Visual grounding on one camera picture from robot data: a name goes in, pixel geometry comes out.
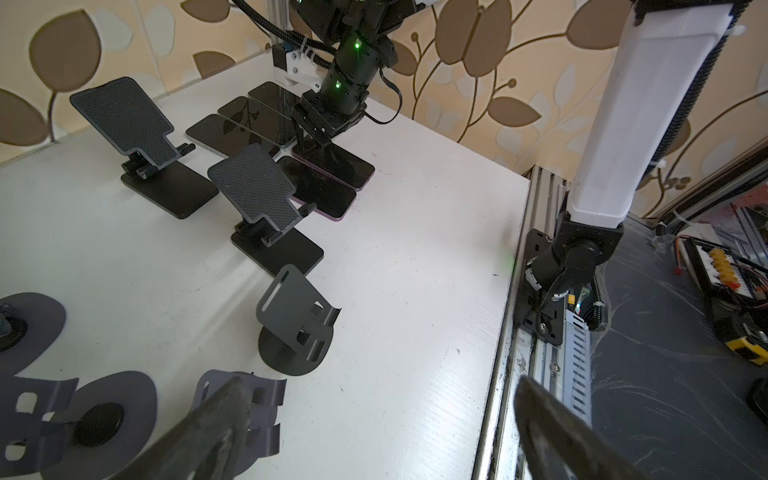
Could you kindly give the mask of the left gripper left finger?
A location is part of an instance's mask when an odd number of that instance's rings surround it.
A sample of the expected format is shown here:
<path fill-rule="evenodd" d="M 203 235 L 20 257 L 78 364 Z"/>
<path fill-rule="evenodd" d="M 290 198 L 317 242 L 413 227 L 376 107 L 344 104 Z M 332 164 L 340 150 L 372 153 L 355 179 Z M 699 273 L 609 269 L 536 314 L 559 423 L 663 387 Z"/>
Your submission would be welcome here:
<path fill-rule="evenodd" d="M 233 378 L 115 474 L 115 479 L 232 479 L 245 446 L 250 401 Z"/>

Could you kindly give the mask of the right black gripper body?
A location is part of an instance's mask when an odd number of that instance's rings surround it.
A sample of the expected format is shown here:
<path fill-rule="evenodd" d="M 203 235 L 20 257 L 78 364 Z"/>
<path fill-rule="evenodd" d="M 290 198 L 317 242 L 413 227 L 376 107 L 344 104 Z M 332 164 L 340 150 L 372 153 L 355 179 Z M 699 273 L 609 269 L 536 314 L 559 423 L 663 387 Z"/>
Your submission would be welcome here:
<path fill-rule="evenodd" d="M 291 118 L 316 144 L 330 144 L 334 137 L 359 123 L 366 108 L 361 103 L 350 114 L 339 113 L 321 93 L 309 90 L 294 105 Z"/>

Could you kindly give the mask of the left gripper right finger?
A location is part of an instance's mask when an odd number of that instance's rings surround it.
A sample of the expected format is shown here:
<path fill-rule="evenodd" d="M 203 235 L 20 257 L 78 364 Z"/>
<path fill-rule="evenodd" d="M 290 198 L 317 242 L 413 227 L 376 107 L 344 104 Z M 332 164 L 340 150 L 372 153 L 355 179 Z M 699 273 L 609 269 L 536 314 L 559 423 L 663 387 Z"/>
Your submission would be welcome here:
<path fill-rule="evenodd" d="M 583 420 L 524 376 L 514 395 L 515 421 L 533 479 L 644 479 Z"/>

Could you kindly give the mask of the green phone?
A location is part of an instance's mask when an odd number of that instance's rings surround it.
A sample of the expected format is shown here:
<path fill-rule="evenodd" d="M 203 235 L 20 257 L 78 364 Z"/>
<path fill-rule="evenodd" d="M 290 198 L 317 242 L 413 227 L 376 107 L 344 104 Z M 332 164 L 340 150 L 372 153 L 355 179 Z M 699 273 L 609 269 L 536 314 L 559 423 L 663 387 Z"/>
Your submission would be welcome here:
<path fill-rule="evenodd" d="M 246 96 L 229 101 L 217 113 L 281 148 L 296 139 L 292 120 Z"/>

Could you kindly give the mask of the black phone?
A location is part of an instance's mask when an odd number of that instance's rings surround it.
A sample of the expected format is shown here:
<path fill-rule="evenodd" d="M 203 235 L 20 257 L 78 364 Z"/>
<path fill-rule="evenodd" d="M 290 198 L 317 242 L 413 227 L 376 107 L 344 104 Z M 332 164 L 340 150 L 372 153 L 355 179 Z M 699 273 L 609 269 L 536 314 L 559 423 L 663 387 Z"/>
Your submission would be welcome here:
<path fill-rule="evenodd" d="M 250 145 L 260 145 L 274 157 L 281 149 L 257 133 L 218 114 L 209 114 L 188 127 L 186 135 L 218 154 L 230 157 Z"/>

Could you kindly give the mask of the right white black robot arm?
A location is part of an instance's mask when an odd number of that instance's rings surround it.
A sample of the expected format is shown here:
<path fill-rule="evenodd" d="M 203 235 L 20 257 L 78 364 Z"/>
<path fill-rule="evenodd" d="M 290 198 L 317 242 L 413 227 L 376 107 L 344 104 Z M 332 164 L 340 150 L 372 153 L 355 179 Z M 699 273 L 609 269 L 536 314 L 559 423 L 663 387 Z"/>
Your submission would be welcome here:
<path fill-rule="evenodd" d="M 743 1 L 621 1 L 625 18 L 604 97 L 589 133 L 553 243 L 526 281 L 542 296 L 586 283 L 616 249 L 633 190 L 661 159 L 706 81 Z M 297 1 L 294 9 L 333 53 L 320 88 L 293 117 L 299 150 L 341 164 L 334 138 L 366 116 L 375 76 L 398 58 L 391 33 L 421 1 Z"/>

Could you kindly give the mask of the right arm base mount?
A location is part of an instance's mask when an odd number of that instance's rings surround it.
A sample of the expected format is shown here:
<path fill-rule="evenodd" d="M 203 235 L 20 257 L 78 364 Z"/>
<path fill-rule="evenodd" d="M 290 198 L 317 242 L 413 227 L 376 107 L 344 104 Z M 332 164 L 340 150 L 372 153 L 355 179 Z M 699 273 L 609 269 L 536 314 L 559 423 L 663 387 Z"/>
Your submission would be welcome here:
<path fill-rule="evenodd" d="M 550 345 L 563 342 L 569 292 L 589 283 L 605 259 L 597 230 L 573 224 L 550 238 L 533 229 L 525 239 L 514 324 Z"/>

